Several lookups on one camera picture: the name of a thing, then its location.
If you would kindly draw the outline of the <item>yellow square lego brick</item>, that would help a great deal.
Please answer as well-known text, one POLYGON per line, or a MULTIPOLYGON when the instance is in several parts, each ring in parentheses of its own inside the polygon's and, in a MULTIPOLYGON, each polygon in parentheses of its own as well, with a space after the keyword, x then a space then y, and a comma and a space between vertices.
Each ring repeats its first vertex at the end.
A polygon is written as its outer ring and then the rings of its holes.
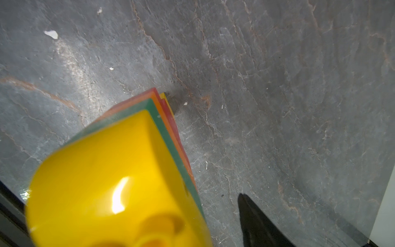
POLYGON ((165 93, 161 93, 160 94, 160 98, 161 98, 161 100, 163 100, 166 103, 167 108, 169 109, 169 112, 171 113, 172 117, 174 117, 174 113, 172 111, 172 108, 169 105, 169 101, 167 100, 166 94, 165 93))

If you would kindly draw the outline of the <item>green lego plate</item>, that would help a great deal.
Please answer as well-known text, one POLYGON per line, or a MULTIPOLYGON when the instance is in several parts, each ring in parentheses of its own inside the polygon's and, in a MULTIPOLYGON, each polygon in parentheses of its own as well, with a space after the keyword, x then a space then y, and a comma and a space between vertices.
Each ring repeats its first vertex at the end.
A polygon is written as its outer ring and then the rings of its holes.
POLYGON ((113 125, 117 123, 118 121, 121 121, 123 119, 126 119, 130 116, 133 116, 143 110, 147 110, 154 121, 156 129, 159 131, 161 138, 166 144, 167 149, 169 150, 178 170, 179 173, 181 174, 187 189, 191 193, 194 202, 196 203, 201 215, 204 215, 204 211, 202 208, 201 200, 198 194, 198 191, 196 189, 196 185, 194 183, 194 177, 193 175, 190 175, 187 168, 184 165, 184 162, 181 158, 181 155, 179 154, 176 145, 171 138, 170 131, 167 130, 165 123, 164 123, 164 118, 160 116, 159 111, 157 110, 154 101, 152 99, 147 99, 143 100, 140 103, 137 103, 133 106, 126 107, 124 110, 117 111, 113 114, 110 114, 109 116, 104 116, 102 119, 97 119, 95 122, 92 122, 90 125, 88 125, 86 128, 78 132, 76 135, 74 135, 71 139, 69 139, 65 144, 63 144, 63 147, 66 145, 72 144, 73 142, 76 142, 90 134, 93 134, 103 128, 109 127, 110 125, 113 125))

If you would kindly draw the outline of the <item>yellow curved lego brick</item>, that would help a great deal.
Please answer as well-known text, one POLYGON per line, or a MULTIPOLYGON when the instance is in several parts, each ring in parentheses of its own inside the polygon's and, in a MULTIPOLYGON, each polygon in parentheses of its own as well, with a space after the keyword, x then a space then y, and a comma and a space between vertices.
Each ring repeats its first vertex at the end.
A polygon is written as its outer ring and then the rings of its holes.
POLYGON ((209 247, 206 222, 143 110, 49 156, 30 184, 38 247, 209 247))

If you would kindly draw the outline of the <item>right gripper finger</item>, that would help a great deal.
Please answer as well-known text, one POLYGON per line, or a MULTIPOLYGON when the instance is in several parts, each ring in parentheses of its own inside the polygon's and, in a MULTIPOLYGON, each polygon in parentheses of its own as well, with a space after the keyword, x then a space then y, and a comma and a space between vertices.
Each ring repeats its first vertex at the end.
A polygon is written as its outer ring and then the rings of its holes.
POLYGON ((294 246, 248 195, 238 195, 238 208, 245 247, 294 246))

